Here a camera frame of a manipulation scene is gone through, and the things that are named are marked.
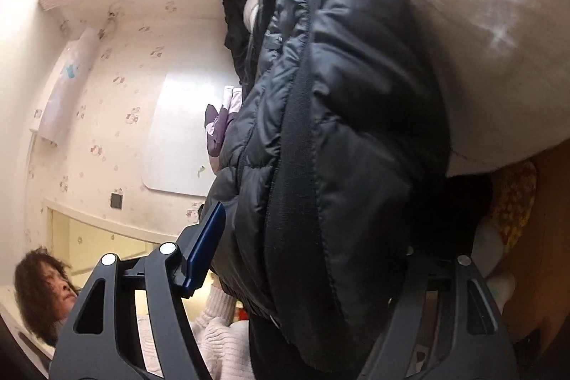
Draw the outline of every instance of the wall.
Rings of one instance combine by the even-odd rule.
[[[99,259],[114,253],[122,260],[146,255],[153,244],[113,234],[52,211],[52,254],[70,266],[70,273],[91,271]]]
[[[66,39],[38,0],[0,0],[0,284],[12,281],[25,247],[25,172],[37,96]]]
[[[223,47],[221,0],[78,0],[65,15],[72,29],[99,27],[110,11],[116,15],[105,26],[67,142],[54,146],[38,138],[33,145],[26,190],[28,248],[48,243],[52,203],[125,226],[135,238],[142,237],[136,231],[177,236],[197,222],[203,198],[144,186],[143,153],[167,72],[192,72],[191,31],[206,22],[215,31],[216,47],[203,53],[230,54]],[[196,137],[205,139],[203,132]],[[122,210],[110,207],[115,191],[123,193]]]

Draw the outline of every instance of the patterned wallpaper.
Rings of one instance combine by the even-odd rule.
[[[26,189],[28,248],[46,243],[43,198],[172,235],[197,222],[203,198],[150,191],[141,180],[161,86],[169,69],[188,67],[192,49],[184,37],[191,28],[188,18],[127,20],[103,37],[67,142],[35,141]],[[112,192],[124,195],[122,210],[110,208]]]

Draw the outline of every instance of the curly hair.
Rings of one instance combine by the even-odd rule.
[[[16,303],[26,328],[51,347],[55,347],[58,341],[55,322],[58,319],[53,303],[49,303],[54,301],[54,294],[43,275],[42,262],[56,269],[67,281],[69,288],[75,293],[78,292],[67,277],[67,266],[50,255],[47,249],[40,247],[30,251],[16,266]]]

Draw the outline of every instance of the woman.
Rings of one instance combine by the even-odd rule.
[[[45,248],[30,251],[16,266],[16,302],[26,328],[51,347],[77,300],[63,262]],[[249,323],[232,323],[235,299],[225,294],[217,276],[206,308],[190,322],[196,343],[214,380],[254,379],[249,354]],[[162,375],[148,316],[138,316],[139,335],[146,368]]]

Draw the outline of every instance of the hanging clothes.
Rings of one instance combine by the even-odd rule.
[[[259,0],[247,0],[243,8],[243,24],[246,25],[247,30],[252,33],[255,19],[259,11]]]
[[[243,9],[247,0],[222,0],[226,14],[227,35],[224,46],[232,52],[235,72],[241,84],[245,76],[245,62],[250,32],[243,23]]]
[[[389,316],[449,127],[408,0],[259,1],[249,95],[204,206],[226,209],[212,269],[253,315],[252,362],[280,352],[273,336],[298,353],[254,365],[258,380],[333,378],[362,367]]]
[[[219,154],[222,150],[227,128],[235,120],[242,106],[242,89],[234,86],[223,88],[222,108],[208,105],[204,116],[206,128],[206,148],[210,156],[210,166],[214,173],[219,170]]]

